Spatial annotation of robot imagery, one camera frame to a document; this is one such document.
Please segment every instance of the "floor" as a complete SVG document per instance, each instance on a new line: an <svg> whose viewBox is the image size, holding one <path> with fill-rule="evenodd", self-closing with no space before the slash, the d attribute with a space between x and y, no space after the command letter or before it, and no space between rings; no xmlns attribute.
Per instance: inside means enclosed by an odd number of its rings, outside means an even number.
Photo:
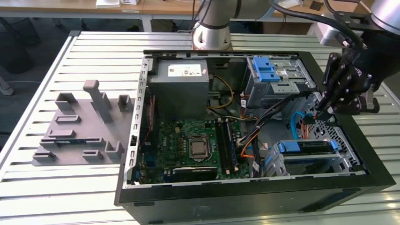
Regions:
<svg viewBox="0 0 400 225"><path fill-rule="evenodd" d="M33 60L35 67L23 74L9 74L0 67L0 76L7 82L12 81L37 81L40 82L51 67L53 59L64 44L71 30L81 30L80 19L61 19L61 26L56 27L48 18L31 19L36 32L41 38L41 43L27 48L29 56ZM124 19L85 19L89 31L132 31L143 30L140 20ZM171 32L172 30L188 30L191 21L152 21L153 32ZM241 22L231 23L232 33L253 33L255 27ZM39 87L39 83L17 82L9 83L15 90L12 96L0 94L0 132L12 132L19 119L24 113L27 105ZM7 142L8 136L0 135L0 150Z"/></svg>

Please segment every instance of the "aluminum table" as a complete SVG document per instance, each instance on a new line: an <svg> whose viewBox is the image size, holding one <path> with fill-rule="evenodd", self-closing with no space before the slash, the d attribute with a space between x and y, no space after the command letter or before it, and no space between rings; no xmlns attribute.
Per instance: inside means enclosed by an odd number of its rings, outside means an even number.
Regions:
<svg viewBox="0 0 400 225"><path fill-rule="evenodd" d="M311 36L232 34L235 50L309 51L321 67L328 54ZM25 113L0 153L0 224L137 224L121 207L113 206L119 166L31 165L39 141L55 115L60 92L89 98L81 91L87 79L97 79L109 98L136 97L135 87L144 49L191 49L191 36L176 33L81 32L69 36L49 68ZM355 116L356 122L395 180L400 183L399 100L383 85L375 93L380 113ZM363 195L325 212L200 221L189 224L300 225L399 224L400 185Z"/></svg>

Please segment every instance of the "yellow wire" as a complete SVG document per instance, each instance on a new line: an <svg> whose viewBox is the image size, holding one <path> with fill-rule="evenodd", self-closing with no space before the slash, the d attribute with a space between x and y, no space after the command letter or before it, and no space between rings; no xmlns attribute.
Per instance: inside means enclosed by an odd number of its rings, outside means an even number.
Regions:
<svg viewBox="0 0 400 225"><path fill-rule="evenodd" d="M219 105L219 106L208 106L207 108L208 109L221 109L221 108L224 108L224 107L227 107L231 103L232 103L232 101L233 101L233 91L232 91L232 88L231 88L231 86L228 85L228 83L224 81L224 79L221 78L221 77L219 77L219 76L216 76L216 75L213 75L216 78L219 78L220 79L220 81L223 81L223 83L227 85L227 87L229 88L229 91L231 91L231 100L229 100L229 102L227 103L227 104L224 104L224 105Z"/></svg>

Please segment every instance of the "label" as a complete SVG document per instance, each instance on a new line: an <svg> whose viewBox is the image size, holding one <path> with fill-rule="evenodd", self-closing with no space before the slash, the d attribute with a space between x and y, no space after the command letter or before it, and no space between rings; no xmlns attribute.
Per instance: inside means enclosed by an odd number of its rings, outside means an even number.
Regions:
<svg viewBox="0 0 400 225"><path fill-rule="evenodd" d="M247 102L245 102L245 100L243 99L243 100L240 100L240 106L243 107L243 108L245 108L245 104Z"/></svg>
<svg viewBox="0 0 400 225"><path fill-rule="evenodd" d="M123 13L140 13L139 10L123 10Z"/></svg>
<svg viewBox="0 0 400 225"><path fill-rule="evenodd" d="M252 168L259 172L260 170L260 165L256 163L256 161L252 162Z"/></svg>
<svg viewBox="0 0 400 225"><path fill-rule="evenodd" d="M275 70L276 75L288 75L285 70Z"/></svg>
<svg viewBox="0 0 400 225"><path fill-rule="evenodd" d="M168 76L201 76L201 66L200 64L169 65Z"/></svg>

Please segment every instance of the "white cable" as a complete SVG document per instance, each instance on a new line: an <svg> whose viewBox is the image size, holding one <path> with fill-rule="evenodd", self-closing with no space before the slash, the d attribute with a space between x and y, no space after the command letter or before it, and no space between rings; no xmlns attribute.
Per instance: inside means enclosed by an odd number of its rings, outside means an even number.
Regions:
<svg viewBox="0 0 400 225"><path fill-rule="evenodd" d="M220 116L220 115L217 115L213 111L211 111L212 112L212 114L215 114L217 117L227 117L227 118L233 118L233 119L236 119L236 120L243 120L243 121L249 121L249 120L247 120L247 119L241 119L241 118L239 118L239 117L235 117L235 116Z"/></svg>
<svg viewBox="0 0 400 225"><path fill-rule="evenodd" d="M41 83L39 81L9 81L7 83Z"/></svg>

